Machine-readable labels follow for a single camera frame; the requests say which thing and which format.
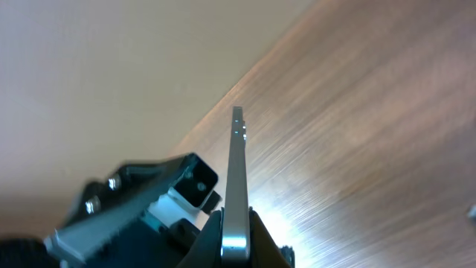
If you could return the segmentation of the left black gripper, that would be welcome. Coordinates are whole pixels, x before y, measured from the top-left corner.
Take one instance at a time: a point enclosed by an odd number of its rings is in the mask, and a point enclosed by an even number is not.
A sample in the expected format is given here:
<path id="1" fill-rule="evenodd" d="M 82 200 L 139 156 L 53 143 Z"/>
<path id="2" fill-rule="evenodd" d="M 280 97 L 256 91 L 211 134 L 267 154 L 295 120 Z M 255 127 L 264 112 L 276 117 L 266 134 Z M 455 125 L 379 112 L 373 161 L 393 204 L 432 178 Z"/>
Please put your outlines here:
<path id="1" fill-rule="evenodd" d="M 220 202 L 218 181 L 195 153 L 124 163 L 87 183 L 44 240 L 1 239 L 1 266 L 220 268 L 222 212 L 196 225 Z"/>

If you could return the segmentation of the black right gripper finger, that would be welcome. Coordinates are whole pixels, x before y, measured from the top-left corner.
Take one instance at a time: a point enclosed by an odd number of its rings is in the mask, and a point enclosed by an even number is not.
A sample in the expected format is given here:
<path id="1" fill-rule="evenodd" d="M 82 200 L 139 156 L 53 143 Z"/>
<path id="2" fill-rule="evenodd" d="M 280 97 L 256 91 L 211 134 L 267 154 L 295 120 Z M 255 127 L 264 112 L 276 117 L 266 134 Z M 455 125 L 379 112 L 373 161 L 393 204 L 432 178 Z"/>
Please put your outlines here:
<path id="1" fill-rule="evenodd" d="M 249 209 L 251 251 L 249 266 L 251 268 L 291 268 L 283 256 L 260 216 Z"/>

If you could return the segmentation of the blue Galaxy smartphone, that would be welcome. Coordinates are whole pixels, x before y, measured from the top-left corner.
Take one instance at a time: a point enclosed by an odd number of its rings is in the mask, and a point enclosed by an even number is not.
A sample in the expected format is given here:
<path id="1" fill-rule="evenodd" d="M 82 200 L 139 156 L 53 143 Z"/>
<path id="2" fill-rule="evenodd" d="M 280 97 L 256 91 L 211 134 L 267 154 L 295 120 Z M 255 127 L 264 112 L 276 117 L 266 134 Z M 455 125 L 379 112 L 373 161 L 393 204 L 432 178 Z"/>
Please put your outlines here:
<path id="1" fill-rule="evenodd" d="M 244 267 L 250 258 L 251 238 L 245 143 L 246 129 L 242 107 L 235 106 L 231 119 L 225 207 L 222 218 L 223 267 Z"/>

